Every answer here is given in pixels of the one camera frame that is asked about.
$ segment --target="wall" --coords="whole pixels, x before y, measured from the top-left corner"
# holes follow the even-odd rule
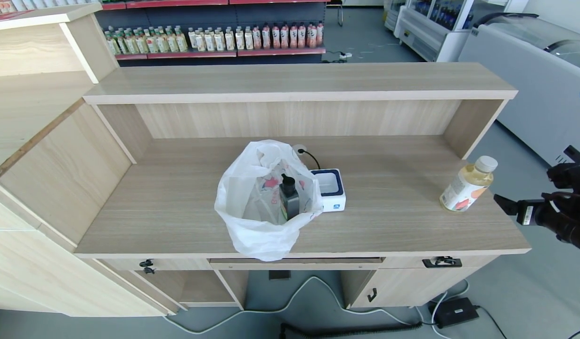
[[[580,0],[529,0],[524,11],[580,33]]]

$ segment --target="black bottle cap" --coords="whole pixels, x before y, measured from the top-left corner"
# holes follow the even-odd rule
[[[283,181],[281,182],[281,190],[286,195],[294,194],[294,191],[296,191],[296,180],[292,177],[286,176],[285,174],[281,174],[281,177],[283,178]]]

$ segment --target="red shelf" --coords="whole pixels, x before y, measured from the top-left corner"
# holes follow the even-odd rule
[[[281,4],[288,2],[328,2],[328,0],[229,0],[230,5]]]
[[[228,58],[236,57],[235,51],[225,52],[178,52],[178,53],[153,53],[148,54],[148,59],[169,59],[169,58]]]
[[[102,4],[104,11],[111,11],[113,9],[126,9],[125,2],[111,2],[109,4]]]
[[[237,52],[238,57],[257,57],[257,56],[294,56],[300,54],[324,54],[325,47],[315,48],[275,48],[275,49],[243,49]]]
[[[154,0],[129,1],[126,8],[228,5],[228,0]]]
[[[143,60],[147,58],[147,54],[118,54],[116,60]]]

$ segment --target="black machine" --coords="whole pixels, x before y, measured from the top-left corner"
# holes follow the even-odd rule
[[[557,191],[542,193],[543,199],[514,202],[501,195],[494,199],[507,215],[516,215],[521,225],[544,226],[555,237],[580,249],[580,163],[560,163],[547,170]]]

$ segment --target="white bottle cap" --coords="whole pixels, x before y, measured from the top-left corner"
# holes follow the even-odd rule
[[[489,156],[479,157],[477,161],[474,163],[474,167],[476,167],[477,170],[484,173],[490,173],[494,171],[495,168],[497,168],[497,165],[499,165],[497,163],[497,160]]]

